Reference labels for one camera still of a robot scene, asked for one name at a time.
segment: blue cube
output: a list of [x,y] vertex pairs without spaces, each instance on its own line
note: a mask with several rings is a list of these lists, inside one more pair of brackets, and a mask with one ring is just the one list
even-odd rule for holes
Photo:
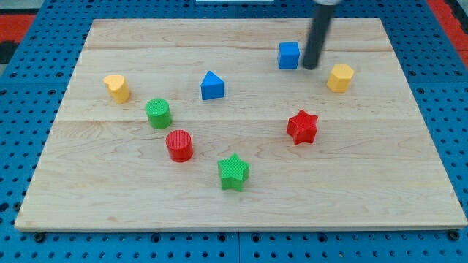
[[224,97],[224,81],[213,72],[208,71],[202,81],[202,100]]
[[297,69],[299,63],[299,44],[297,42],[279,43],[279,69]]

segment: yellow hexagon block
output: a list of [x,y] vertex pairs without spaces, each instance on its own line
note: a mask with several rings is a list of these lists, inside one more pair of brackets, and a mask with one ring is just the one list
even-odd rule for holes
[[345,92],[350,85],[354,70],[346,64],[335,65],[328,77],[327,86],[332,92]]
[[117,104],[125,103],[129,99],[130,89],[124,76],[108,75],[104,78],[104,84]]

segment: red star block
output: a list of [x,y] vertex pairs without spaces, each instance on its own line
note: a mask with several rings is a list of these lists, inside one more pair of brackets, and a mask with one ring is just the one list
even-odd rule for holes
[[317,134],[317,120],[319,116],[299,110],[299,113],[290,118],[286,132],[294,139],[294,144],[301,142],[313,143]]

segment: wood grain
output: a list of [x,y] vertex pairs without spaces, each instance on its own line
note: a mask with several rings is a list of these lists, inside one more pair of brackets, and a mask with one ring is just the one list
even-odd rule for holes
[[[336,19],[320,67],[279,71],[281,41],[309,20],[95,20],[16,220],[35,232],[456,229],[467,220],[377,19]],[[334,64],[355,78],[325,86]],[[203,102],[215,70],[227,98]],[[123,74],[117,105],[102,84]],[[169,101],[173,124],[148,125]],[[319,115],[315,143],[293,145],[287,119]],[[166,135],[186,129],[177,164]],[[216,161],[251,164],[244,191],[222,191]]]

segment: toy block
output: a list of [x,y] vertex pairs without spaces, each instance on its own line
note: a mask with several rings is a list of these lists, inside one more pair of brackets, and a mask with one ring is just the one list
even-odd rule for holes
[[279,43],[279,69],[297,69],[299,63],[299,44],[297,42]]
[[224,81],[213,72],[208,71],[201,84],[202,100],[224,97]]
[[223,190],[242,191],[243,183],[249,178],[250,164],[239,159],[237,153],[230,158],[218,161],[218,175]]
[[169,133],[166,146],[173,161],[185,162],[193,156],[192,138],[187,131],[175,130]]
[[335,65],[328,78],[327,86],[332,92],[345,92],[351,82],[354,70],[346,64]]
[[145,106],[151,127],[165,129],[172,123],[169,104],[164,99],[152,99]]
[[314,142],[318,118],[319,116],[308,114],[304,110],[299,110],[296,116],[290,118],[286,132],[292,136],[295,145]]
[[117,104],[123,104],[129,99],[130,89],[124,76],[108,75],[104,78],[104,84]]

